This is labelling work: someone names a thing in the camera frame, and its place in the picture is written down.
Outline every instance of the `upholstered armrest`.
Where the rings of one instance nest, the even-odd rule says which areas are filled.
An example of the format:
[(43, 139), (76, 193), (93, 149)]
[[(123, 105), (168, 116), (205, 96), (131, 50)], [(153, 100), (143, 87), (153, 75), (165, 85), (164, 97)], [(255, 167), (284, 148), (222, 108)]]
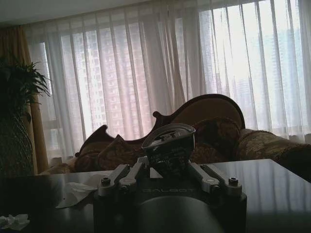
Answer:
[(77, 160), (77, 158), (73, 157), (73, 158), (66, 161), (66, 164), (69, 166), (71, 172), (76, 172), (74, 169), (74, 163), (76, 162), (76, 160)]
[(270, 132), (243, 129), (235, 158), (237, 160), (272, 159), (311, 181), (311, 145), (299, 144)]
[(53, 175), (53, 174), (64, 174), (64, 173), (71, 173), (72, 170), (70, 169), (68, 164), (59, 164), (50, 167), (48, 170), (41, 172), (39, 175)]

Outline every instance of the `throw pillow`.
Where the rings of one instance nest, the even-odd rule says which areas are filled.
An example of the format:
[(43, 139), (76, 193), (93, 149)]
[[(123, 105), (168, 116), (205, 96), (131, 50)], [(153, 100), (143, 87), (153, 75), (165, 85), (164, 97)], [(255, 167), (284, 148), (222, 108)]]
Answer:
[(138, 158), (135, 150), (117, 135), (115, 140), (97, 157), (98, 170), (114, 170), (120, 164), (133, 166)]
[(88, 153), (97, 153), (99, 154), (102, 150), (104, 150), (110, 142), (90, 142), (86, 145), (82, 145), (82, 148), (79, 152), (75, 154), (75, 157), (83, 156)]
[(98, 152), (81, 154), (74, 163), (74, 170), (76, 172), (97, 171), (98, 167), (96, 163), (98, 154)]
[(231, 119), (216, 117), (193, 125), (196, 143), (204, 143), (216, 149), (224, 158), (232, 160), (241, 135), (238, 125)]

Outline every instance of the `sheer white curtain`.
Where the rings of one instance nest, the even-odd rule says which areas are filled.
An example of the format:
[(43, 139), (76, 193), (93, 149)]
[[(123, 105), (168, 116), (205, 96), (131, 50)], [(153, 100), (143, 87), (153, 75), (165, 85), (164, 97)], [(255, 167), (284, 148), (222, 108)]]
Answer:
[(153, 111), (171, 114), (206, 93), (236, 101), (248, 128), (305, 141), (310, 21), (301, 6), (158, 0), (25, 26), (51, 80), (52, 96), (40, 99), (50, 158), (66, 160), (103, 124), (140, 138)]

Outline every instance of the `ceiling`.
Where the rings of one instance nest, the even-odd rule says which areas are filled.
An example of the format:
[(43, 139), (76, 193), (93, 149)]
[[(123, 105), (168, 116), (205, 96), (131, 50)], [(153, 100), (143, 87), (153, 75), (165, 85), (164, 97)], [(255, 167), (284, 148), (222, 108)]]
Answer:
[(146, 0), (0, 0), (0, 27), (39, 22)]

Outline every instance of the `logo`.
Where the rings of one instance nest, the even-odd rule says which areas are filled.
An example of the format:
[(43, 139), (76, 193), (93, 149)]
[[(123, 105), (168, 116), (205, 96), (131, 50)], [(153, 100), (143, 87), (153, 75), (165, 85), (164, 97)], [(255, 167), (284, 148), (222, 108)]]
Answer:
[(186, 193), (186, 192), (193, 192), (194, 188), (144, 188), (142, 191), (144, 193)]

